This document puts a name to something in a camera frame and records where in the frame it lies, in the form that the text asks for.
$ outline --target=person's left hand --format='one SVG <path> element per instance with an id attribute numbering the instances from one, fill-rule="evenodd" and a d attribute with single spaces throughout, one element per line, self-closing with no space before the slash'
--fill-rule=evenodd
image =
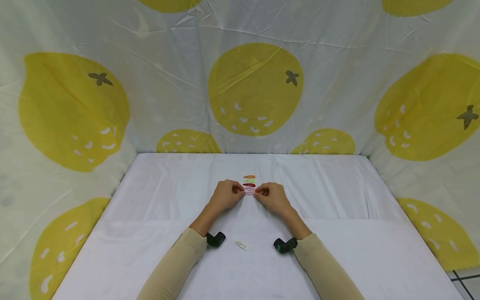
<path id="1" fill-rule="evenodd" d="M 208 205 L 221 213 L 234 206 L 244 196 L 245 190 L 237 181 L 219 181 Z"/>

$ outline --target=lemon leaf print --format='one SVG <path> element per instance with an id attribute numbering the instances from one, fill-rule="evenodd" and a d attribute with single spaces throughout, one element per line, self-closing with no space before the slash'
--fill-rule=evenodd
<path id="1" fill-rule="evenodd" d="M 397 17 L 419 16 L 447 6 L 453 0 L 382 0 L 384 11 Z"/>
<path id="2" fill-rule="evenodd" d="M 210 108 L 228 131 L 269 135 L 293 114 L 303 90 L 297 59 L 281 47 L 252 43 L 225 52 L 208 78 Z"/>
<path id="3" fill-rule="evenodd" d="M 109 70 L 65 53 L 34 53 L 24 62 L 18 113 L 40 152 L 65 168 L 90 172 L 120 149 L 130 110 Z"/>
<path id="4" fill-rule="evenodd" d="M 354 154 L 355 141 L 341 130 L 323 128 L 312 132 L 291 154 Z"/>
<path id="5" fill-rule="evenodd" d="M 164 12 L 164 13 L 177 13 L 189 10 L 197 5 L 200 0 L 139 0 L 149 8 Z"/>
<path id="6" fill-rule="evenodd" d="M 449 215 L 419 200 L 397 200 L 445 271 L 479 264 L 479 253 L 470 237 Z"/>
<path id="7" fill-rule="evenodd" d="M 375 111 L 375 128 L 390 152 L 427 161 L 456 148 L 480 126 L 480 63 L 439 54 L 398 79 Z"/>
<path id="8" fill-rule="evenodd" d="M 53 297 L 108 202 L 108 198 L 91 199 L 60 215 L 43 230 L 30 267 L 32 300 Z"/>
<path id="9" fill-rule="evenodd" d="M 158 153 L 222 153 L 213 137 L 205 132 L 176 129 L 162 136 L 156 144 Z"/>

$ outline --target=forearm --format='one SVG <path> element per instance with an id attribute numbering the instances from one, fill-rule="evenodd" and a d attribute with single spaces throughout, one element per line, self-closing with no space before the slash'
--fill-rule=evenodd
<path id="1" fill-rule="evenodd" d="M 205 235 L 219 212 L 208 204 L 151 273 L 137 300 L 174 300 L 207 247 Z"/>
<path id="2" fill-rule="evenodd" d="M 207 204 L 189 227 L 200 236 L 205 237 L 220 213 L 221 211 L 217 207 Z"/>
<path id="3" fill-rule="evenodd" d="M 294 253 L 323 300 L 364 300 L 355 283 L 316 234 L 299 240 Z"/>
<path id="4" fill-rule="evenodd" d="M 297 240 L 302 240 L 312 234 L 312 231 L 307 227 L 305 222 L 303 222 L 294 208 L 289 208 L 281 213 L 280 217 L 288 227 L 292 236 Z"/>

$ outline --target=floor tile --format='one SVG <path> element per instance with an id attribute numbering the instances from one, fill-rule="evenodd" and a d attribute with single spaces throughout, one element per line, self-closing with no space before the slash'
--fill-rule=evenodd
<path id="1" fill-rule="evenodd" d="M 480 275 L 480 267 L 465 269 L 465 270 L 455 270 L 460 278 L 467 277 L 467 276 L 475 276 Z"/>
<path id="2" fill-rule="evenodd" d="M 462 280 L 473 299 L 480 300 L 480 277 Z"/>
<path id="3" fill-rule="evenodd" d="M 456 279 L 456 275 L 453 272 L 447 272 L 447 275 L 450 277 L 450 279 Z"/>
<path id="4" fill-rule="evenodd" d="M 472 298 L 468 295 L 467 291 L 463 288 L 460 281 L 454 281 L 453 284 L 455 285 L 456 289 L 458 289 L 458 291 L 460 292 L 460 295 L 462 295 L 463 299 L 472 300 Z"/>

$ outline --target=white hair clip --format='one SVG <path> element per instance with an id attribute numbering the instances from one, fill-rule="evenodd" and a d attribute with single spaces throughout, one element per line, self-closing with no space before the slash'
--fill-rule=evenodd
<path id="1" fill-rule="evenodd" d="M 236 240 L 235 243 L 236 243 L 240 248 L 244 249 L 245 251 L 248 251 L 247 245 L 245 245 L 245 244 L 242 243 L 241 241 Z"/>

